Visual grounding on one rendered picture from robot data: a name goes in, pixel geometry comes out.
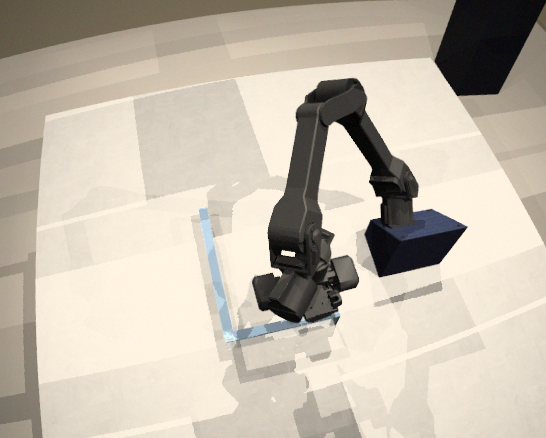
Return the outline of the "clear glass corner walls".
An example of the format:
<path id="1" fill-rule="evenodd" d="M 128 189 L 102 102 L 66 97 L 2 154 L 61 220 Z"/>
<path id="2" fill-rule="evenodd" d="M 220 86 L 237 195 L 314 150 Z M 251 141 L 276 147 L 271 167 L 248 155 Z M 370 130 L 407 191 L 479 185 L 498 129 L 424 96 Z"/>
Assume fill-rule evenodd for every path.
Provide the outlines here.
<path id="1" fill-rule="evenodd" d="M 278 332 L 256 336 L 253 338 L 245 338 L 245 339 L 232 341 L 232 342 L 226 343 L 227 349 L 232 349 L 236 347 L 240 348 L 240 347 L 257 344 L 257 343 L 268 341 L 268 340 L 277 340 L 277 339 L 281 339 L 281 338 L 285 338 L 285 337 L 289 337 L 289 336 L 293 336 L 293 335 L 297 335 L 297 334 L 301 334 L 301 333 L 305 333 L 309 331 L 322 329 L 329 326 L 334 326 L 337 319 L 338 317 L 335 317 L 328 320 L 323 320 L 323 321 L 306 324 L 306 325 L 302 325 L 302 326 L 298 326 L 298 327 L 294 327 L 294 328 L 290 328 L 290 329 L 286 329 L 286 330 L 282 330 Z"/>

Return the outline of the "clear l-shaped low wall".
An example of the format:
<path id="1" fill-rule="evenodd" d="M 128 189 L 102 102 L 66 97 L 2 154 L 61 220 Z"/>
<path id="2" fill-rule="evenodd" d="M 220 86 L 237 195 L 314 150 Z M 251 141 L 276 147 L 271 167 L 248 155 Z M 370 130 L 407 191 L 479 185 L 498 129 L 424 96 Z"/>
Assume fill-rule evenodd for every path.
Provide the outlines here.
<path id="1" fill-rule="evenodd" d="M 233 331 L 232 323 L 230 319 L 228 304 L 226 300 L 225 290 L 223 286 L 221 271 L 219 267 L 218 257 L 215 252 L 211 227 L 210 227 L 210 217 L 208 208 L 199 208 L 199 214 L 201 219 L 201 225 L 204 235 L 204 241 L 212 276 L 212 282 L 221 322 L 222 331 L 224 332 L 225 336 L 225 342 L 229 343 L 232 341 L 245 339 L 245 338 L 253 338 L 256 336 L 261 336 L 273 332 L 278 332 L 306 324 L 308 323 L 304 320 L 304 317 L 302 317 L 300 323 L 293 323 L 287 320 L 282 320 L 278 322 L 273 322 L 265 325 L 260 326 L 252 326 L 240 330 Z"/>

